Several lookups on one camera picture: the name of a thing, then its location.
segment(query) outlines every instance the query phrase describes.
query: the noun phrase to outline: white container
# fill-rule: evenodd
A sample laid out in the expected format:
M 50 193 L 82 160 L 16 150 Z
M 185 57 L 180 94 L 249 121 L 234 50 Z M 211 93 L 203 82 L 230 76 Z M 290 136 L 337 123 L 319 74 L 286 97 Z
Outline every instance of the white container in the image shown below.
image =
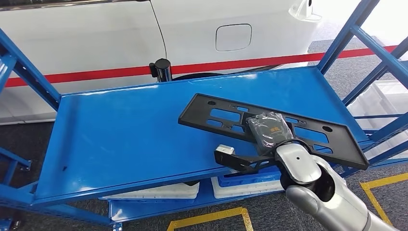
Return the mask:
M 213 185 L 214 197 L 216 199 L 257 193 L 278 192 L 283 190 L 279 180 L 221 187 L 218 183 L 217 177 L 212 177 L 211 183 Z
M 353 116 L 403 114 L 408 111 L 408 90 L 398 80 L 377 80 L 348 105 L 347 109 Z M 357 122 L 363 129 L 380 129 L 395 119 L 357 119 Z M 370 160 L 407 140 L 406 130 L 365 152 L 365 155 Z M 390 159 L 407 157 L 408 151 L 405 151 Z
M 184 183 L 171 184 L 151 189 L 126 192 L 100 197 L 102 200 L 132 200 L 132 199 L 195 199 L 200 183 L 188 186 Z

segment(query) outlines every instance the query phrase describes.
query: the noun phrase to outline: black bracket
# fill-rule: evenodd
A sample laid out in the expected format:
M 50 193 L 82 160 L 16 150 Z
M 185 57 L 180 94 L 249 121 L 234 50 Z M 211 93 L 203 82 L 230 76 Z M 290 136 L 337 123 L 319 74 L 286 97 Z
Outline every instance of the black bracket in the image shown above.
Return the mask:
M 218 117 L 213 117 L 211 116 L 211 111 L 213 109 L 233 112 L 239 114 L 240 118 L 238 121 L 230 121 Z M 213 133 L 240 139 L 243 141 L 256 143 L 256 140 L 252 132 L 250 131 L 249 127 L 246 124 L 246 119 L 254 115 L 269 112 L 282 114 L 283 118 L 287 121 L 287 124 L 289 125 L 295 138 L 304 141 L 307 144 L 307 146 L 311 149 L 311 154 L 320 156 L 326 161 L 340 165 L 355 167 L 364 170 L 368 168 L 369 162 L 366 159 L 364 153 L 360 149 L 358 143 L 354 139 L 349 128 L 346 125 L 342 124 L 323 121 L 275 109 L 265 108 L 248 103 L 242 103 L 198 93 L 194 95 L 192 100 L 189 102 L 184 111 L 181 113 L 180 117 L 178 118 L 179 119 L 178 123 L 193 128 L 198 128 L 201 130 L 210 131 Z M 288 119 L 294 120 L 296 122 L 288 122 Z M 208 124 L 207 122 L 208 120 L 218 121 L 221 123 L 221 126 L 217 127 Z M 242 132 L 231 129 L 233 126 L 241 127 Z M 310 140 L 308 138 L 298 137 L 294 132 L 296 127 L 304 128 L 306 130 L 311 130 L 318 133 L 323 133 L 326 136 L 328 143 L 322 143 L 319 141 Z M 245 157 L 244 159 L 242 159 L 242 156 L 240 156 L 238 158 L 239 160 L 237 159 L 237 156 L 233 155 L 230 155 L 229 157 L 226 155 L 220 156 L 222 156 L 222 159 L 218 159 L 217 163 L 218 162 L 225 163 L 226 158 L 233 158 L 235 159 L 235 161 L 237 161 L 239 165 L 240 164 L 244 165 L 244 166 L 234 165 L 233 169 L 237 170 L 242 169 L 243 171 L 251 169 L 249 168 L 249 166 L 251 165 L 256 166 L 258 161 L 262 161 L 263 159 L 260 158 L 260 156 L 255 157 L 255 159 L 251 159 L 249 157 Z
M 272 156 L 242 156 L 227 154 L 215 150 L 214 157 L 216 163 L 242 173 L 251 173 L 263 168 L 275 165 L 275 158 Z

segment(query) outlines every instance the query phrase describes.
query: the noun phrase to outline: blue shelf frame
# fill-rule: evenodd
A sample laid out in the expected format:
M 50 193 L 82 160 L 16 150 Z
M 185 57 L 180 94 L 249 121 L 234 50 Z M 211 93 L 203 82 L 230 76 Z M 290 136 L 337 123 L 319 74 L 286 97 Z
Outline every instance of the blue shelf frame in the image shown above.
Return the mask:
M 362 0 L 352 13 L 337 38 L 334 40 L 328 51 L 316 66 L 321 74 L 325 74 L 340 52 L 355 35 L 367 47 L 381 58 L 382 62 L 363 79 L 363 81 L 345 97 L 343 103 L 348 106 L 353 102 L 370 84 L 382 77 L 385 73 L 392 73 L 406 88 L 408 88 L 408 68 L 407 62 L 398 59 L 408 51 L 408 37 L 404 39 L 391 53 L 377 44 L 362 28 L 361 25 L 367 19 L 371 11 L 378 4 L 379 0 Z M 46 80 L 46 78 L 35 68 L 27 57 L 16 47 L 16 45 L 0 29 L 0 92 L 4 88 L 10 73 L 16 72 L 37 94 L 39 94 L 54 110 L 58 111 L 61 101 L 61 94 Z M 380 143 L 392 138 L 394 135 L 408 128 L 408 113 L 395 115 L 370 115 L 356 116 L 355 119 L 363 118 L 386 118 L 396 117 L 397 119 L 379 130 L 364 130 L 369 140 L 360 143 L 364 151 L 368 151 Z M 408 150 L 408 141 L 378 155 L 370 160 L 372 167 L 381 167 L 385 164 L 396 164 L 405 162 L 408 159 L 387 160 L 389 157 Z M 72 218 L 94 224 L 109 225 L 115 223 L 110 218 L 93 214 L 91 212 L 74 208 L 69 205 L 32 205 L 35 200 L 33 191 L 37 185 L 33 182 L 21 188 L 13 188 L 8 184 L 13 176 L 14 169 L 18 165 L 29 167 L 27 160 L 19 158 L 17 155 L 7 150 L 0 149 L 1 156 L 11 160 L 10 172 L 8 172 L 3 184 L 0 184 L 0 205 L 23 209 L 27 211 L 39 212 L 47 215 Z M 350 176 L 358 169 L 344 167 L 343 177 Z

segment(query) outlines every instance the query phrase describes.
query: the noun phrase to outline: blue metal tray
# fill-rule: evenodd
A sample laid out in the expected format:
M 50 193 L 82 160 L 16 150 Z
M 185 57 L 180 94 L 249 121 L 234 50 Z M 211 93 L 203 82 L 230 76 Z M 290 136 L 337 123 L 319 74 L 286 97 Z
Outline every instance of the blue metal tray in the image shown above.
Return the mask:
M 219 144 L 257 155 L 249 142 L 178 124 L 196 94 L 347 125 L 371 142 L 314 67 L 182 80 L 63 95 L 34 204 L 59 204 L 229 174 Z

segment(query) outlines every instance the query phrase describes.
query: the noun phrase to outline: gray carpet floor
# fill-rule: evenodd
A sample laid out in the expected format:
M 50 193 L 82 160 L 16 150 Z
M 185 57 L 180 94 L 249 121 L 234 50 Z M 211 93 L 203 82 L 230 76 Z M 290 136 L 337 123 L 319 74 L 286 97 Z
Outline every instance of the gray carpet floor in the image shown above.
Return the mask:
M 312 43 L 309 52 L 322 52 L 327 49 L 331 41 L 318 41 Z M 348 49 L 364 48 L 357 39 L 353 39 Z M 339 97 L 343 98 L 347 93 L 365 77 L 377 64 L 379 59 L 375 56 L 347 58 L 337 60 L 326 78 Z M 24 124 L 1 126 L 0 146 L 4 147 L 21 157 L 31 159 L 32 170 L 30 172 L 17 172 L 12 185 L 23 186 L 36 180 L 41 170 L 42 160 L 48 145 L 48 139 L 53 123 Z M 371 202 L 361 189 L 359 183 L 380 179 L 392 175 L 408 172 L 408 164 L 393 167 L 373 169 L 359 172 L 347 179 L 349 188 L 361 198 L 370 211 L 377 214 Z M 388 186 L 373 189 L 373 193 L 388 215 L 394 226 L 400 230 L 408 230 L 407 222 L 407 187 L 408 181 L 402 181 Z M 88 200 L 73 203 L 72 205 L 84 208 L 101 215 L 108 211 L 107 203 L 99 200 Z M 285 198 L 283 193 L 259 196 L 232 203 L 205 207 L 171 215 L 141 219 L 126 222 L 125 231 L 164 231 L 170 221 L 217 212 L 225 209 L 245 207 L 248 209 L 254 231 L 322 231 L 325 230 L 314 219 L 294 207 Z M 21 231 L 107 231 L 107 227 L 92 226 L 81 222 L 60 219 L 34 213 L 21 212 L 8 208 L 0 208 L 0 218 L 15 216 L 23 221 Z M 185 227 L 183 231 L 244 231 L 242 217 L 236 216 L 222 220 L 206 222 L 194 226 Z

